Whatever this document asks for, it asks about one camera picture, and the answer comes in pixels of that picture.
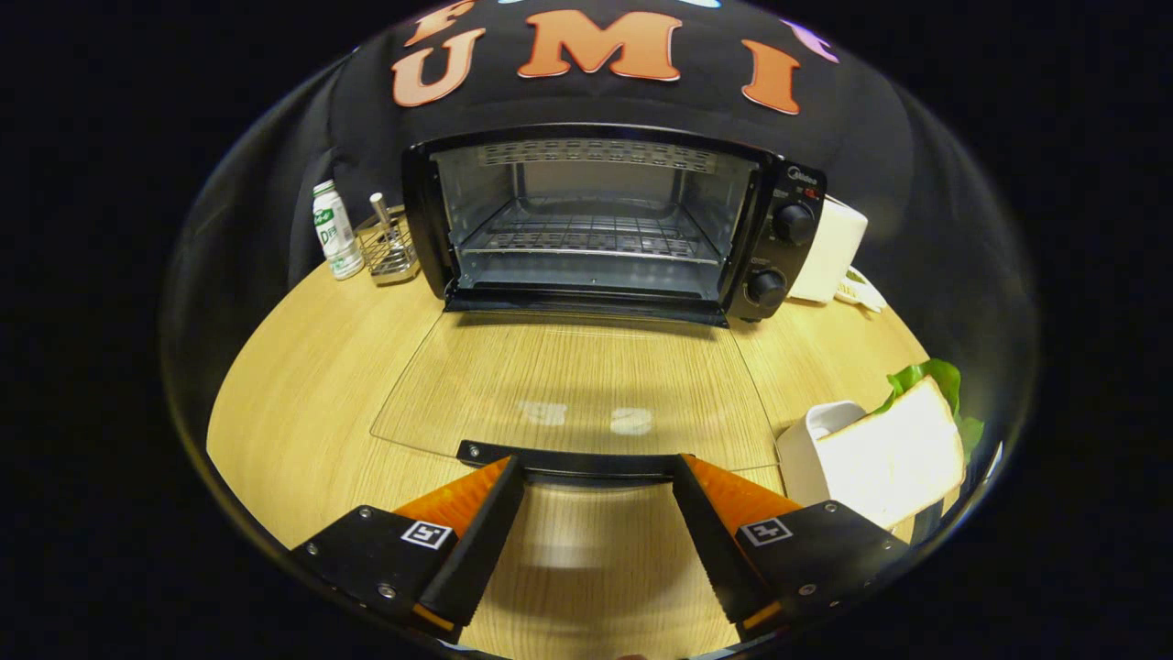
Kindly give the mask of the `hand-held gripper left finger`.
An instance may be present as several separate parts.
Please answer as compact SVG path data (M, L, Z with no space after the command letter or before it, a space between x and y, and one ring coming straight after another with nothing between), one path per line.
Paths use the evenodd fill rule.
M510 536L523 472L506 456L394 511L355 506L291 554L387 622L457 642Z

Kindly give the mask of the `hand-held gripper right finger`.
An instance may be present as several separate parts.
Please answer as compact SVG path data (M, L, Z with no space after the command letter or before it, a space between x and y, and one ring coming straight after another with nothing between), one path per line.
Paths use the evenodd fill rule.
M891 579L910 546L841 501L796 504L693 455L672 494L743 642L825 622Z

